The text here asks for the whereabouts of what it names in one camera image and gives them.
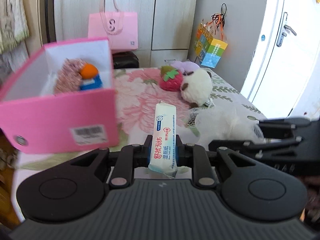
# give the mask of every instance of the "floral bedsheet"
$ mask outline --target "floral bedsheet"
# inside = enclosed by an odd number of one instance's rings
[[[118,151],[127,144],[142,144],[146,136],[152,134],[155,108],[160,101],[176,106],[177,134],[182,142],[196,143],[198,141],[199,134],[186,118],[189,104],[182,99],[180,92],[165,91],[158,86],[161,79],[159,69],[120,69],[115,70],[114,78],[120,143],[118,146],[112,147],[111,151]],[[214,72],[212,72],[212,83],[211,98],[215,106],[228,107],[230,104],[239,104],[246,109],[248,119],[264,118],[264,115],[257,108]],[[27,177],[84,153],[39,155],[20,152],[12,192],[15,193],[18,185]],[[24,218],[15,194],[12,195],[12,204],[18,217],[23,221]]]

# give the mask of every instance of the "wardrobe door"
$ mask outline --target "wardrobe door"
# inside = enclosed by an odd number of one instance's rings
[[[150,49],[135,50],[133,53],[138,57],[140,68],[150,67]]]
[[[196,0],[156,0],[152,49],[188,49]]]
[[[89,14],[99,12],[100,0],[54,0],[56,40],[88,36]]]
[[[166,61],[170,60],[186,61],[187,55],[187,49],[152,50],[150,67],[160,68],[163,65],[167,65]]]
[[[138,49],[151,49],[155,0],[116,0],[121,11],[138,13]],[[106,10],[114,11],[112,0],[106,0]]]

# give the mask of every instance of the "purple plush toy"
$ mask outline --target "purple plush toy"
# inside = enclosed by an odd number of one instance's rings
[[[196,63],[193,63],[192,61],[181,62],[181,61],[175,60],[170,65],[172,67],[174,67],[175,69],[180,70],[181,73],[185,73],[185,72],[188,73],[188,72],[192,72],[192,71],[194,72],[200,68]]]

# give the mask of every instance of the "white tag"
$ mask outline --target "white tag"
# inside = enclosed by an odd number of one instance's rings
[[[86,79],[86,80],[82,81],[82,85],[83,86],[91,85],[91,84],[94,84],[94,83],[95,83],[94,79]]]
[[[76,127],[70,130],[78,145],[106,143],[108,141],[104,126],[101,124]]]

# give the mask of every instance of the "wooden floor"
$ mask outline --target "wooden floor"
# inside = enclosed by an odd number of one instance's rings
[[[7,155],[11,155],[15,151],[1,130],[0,149],[6,152]],[[14,169],[8,166],[3,171],[0,170],[0,223],[10,229],[20,224],[10,199],[13,173]]]

